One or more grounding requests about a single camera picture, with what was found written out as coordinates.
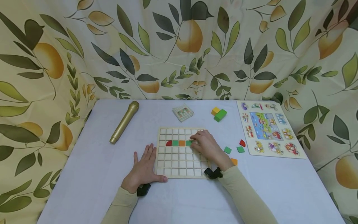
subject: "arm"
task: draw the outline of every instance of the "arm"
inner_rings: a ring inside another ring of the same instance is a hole
[[[270,209],[207,130],[198,131],[190,138],[200,143],[192,144],[192,147],[215,162],[221,169],[223,177],[219,178],[219,181],[231,195],[246,224],[277,224]]]
[[[167,177],[154,174],[155,156],[156,147],[153,148],[153,144],[145,147],[140,161],[138,161],[137,152],[134,152],[133,168],[124,178],[101,224],[127,224],[133,208],[137,204],[137,188],[141,184],[153,181],[168,181]]]

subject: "beige sleeve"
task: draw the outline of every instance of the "beige sleeve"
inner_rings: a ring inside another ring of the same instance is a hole
[[[128,224],[137,200],[137,192],[131,194],[120,187],[101,224]]]
[[[277,224],[270,209],[247,182],[237,166],[221,172],[220,183],[230,193],[245,224]]]

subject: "yellow cube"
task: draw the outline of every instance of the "yellow cube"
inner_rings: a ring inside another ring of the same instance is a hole
[[[219,111],[220,111],[219,108],[214,107],[214,109],[211,111],[211,114],[215,116],[217,113],[219,113]]]
[[[234,158],[230,158],[230,159],[231,159],[232,163],[233,163],[235,166],[237,166],[237,159],[234,159]]]

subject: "white table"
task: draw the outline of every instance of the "white table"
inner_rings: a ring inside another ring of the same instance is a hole
[[[308,159],[251,156],[236,147],[244,138],[235,101],[138,100],[139,111],[119,141],[109,139],[132,100],[99,100],[66,163],[37,224],[99,224],[123,178],[133,152],[156,145],[159,127],[204,127],[233,151],[238,167],[279,223],[344,223]],[[186,103],[194,116],[180,123],[171,111]],[[228,114],[216,122],[215,107]],[[129,223],[242,223],[227,191],[215,180],[169,179],[152,183],[138,200]]]

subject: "hand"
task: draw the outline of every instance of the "hand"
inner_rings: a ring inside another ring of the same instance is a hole
[[[207,130],[198,131],[190,138],[199,141],[199,144],[192,143],[191,147],[198,150],[209,160],[215,162],[222,171],[226,171],[234,166],[229,156],[222,151],[214,137]]]
[[[162,175],[155,175],[153,167],[155,163],[156,147],[153,143],[145,147],[140,161],[137,152],[134,152],[134,165],[129,174],[124,178],[121,187],[133,194],[141,184],[148,184],[154,181],[167,182],[168,178]]]

